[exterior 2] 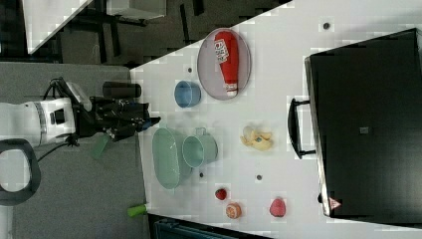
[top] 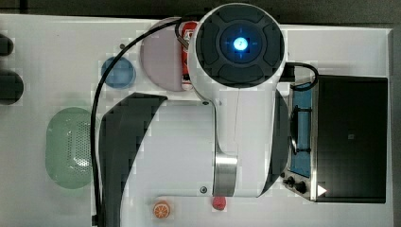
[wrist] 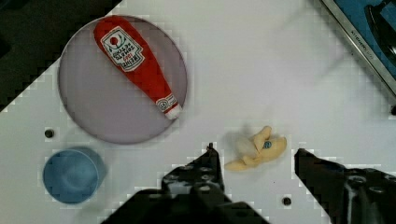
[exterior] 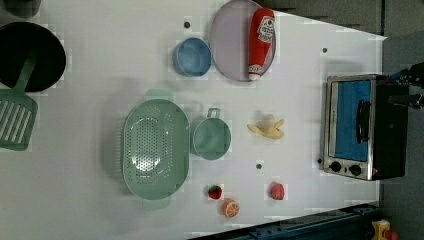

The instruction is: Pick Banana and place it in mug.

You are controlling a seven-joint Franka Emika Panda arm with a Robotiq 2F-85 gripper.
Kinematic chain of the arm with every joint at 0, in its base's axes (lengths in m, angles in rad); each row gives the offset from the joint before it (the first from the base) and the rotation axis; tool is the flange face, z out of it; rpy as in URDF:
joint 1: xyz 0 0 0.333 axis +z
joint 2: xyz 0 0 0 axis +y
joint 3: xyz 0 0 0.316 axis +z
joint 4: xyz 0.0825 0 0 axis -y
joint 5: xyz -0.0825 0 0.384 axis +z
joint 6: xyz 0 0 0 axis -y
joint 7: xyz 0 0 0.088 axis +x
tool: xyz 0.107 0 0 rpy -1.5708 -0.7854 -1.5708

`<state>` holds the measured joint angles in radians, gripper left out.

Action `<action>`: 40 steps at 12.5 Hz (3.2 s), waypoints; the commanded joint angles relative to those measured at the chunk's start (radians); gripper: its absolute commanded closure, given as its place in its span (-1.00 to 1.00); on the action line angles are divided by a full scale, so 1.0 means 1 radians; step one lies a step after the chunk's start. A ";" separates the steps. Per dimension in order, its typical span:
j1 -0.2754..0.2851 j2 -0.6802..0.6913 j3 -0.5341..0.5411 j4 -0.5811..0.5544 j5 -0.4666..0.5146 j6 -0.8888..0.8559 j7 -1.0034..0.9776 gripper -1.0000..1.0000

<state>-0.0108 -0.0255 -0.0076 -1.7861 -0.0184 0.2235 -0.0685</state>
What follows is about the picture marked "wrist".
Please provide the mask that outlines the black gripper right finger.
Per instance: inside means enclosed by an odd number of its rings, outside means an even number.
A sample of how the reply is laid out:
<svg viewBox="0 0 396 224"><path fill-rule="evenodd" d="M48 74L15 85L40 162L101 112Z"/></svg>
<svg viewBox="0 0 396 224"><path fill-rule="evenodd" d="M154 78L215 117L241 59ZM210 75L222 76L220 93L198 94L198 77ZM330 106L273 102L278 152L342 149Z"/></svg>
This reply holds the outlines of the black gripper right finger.
<svg viewBox="0 0 396 224"><path fill-rule="evenodd" d="M346 168L304 148L294 172L332 224L396 224L396 177L374 168Z"/></svg>

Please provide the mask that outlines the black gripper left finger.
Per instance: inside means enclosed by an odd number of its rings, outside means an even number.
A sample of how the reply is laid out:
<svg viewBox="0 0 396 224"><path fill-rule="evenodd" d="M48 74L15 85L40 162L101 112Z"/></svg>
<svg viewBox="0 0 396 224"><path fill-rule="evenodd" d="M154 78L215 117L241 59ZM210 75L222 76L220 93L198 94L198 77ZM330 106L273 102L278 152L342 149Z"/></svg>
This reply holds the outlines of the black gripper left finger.
<svg viewBox="0 0 396 224"><path fill-rule="evenodd" d="M212 145L165 175L159 189L133 195L101 224L269 224L224 193L219 153Z"/></svg>

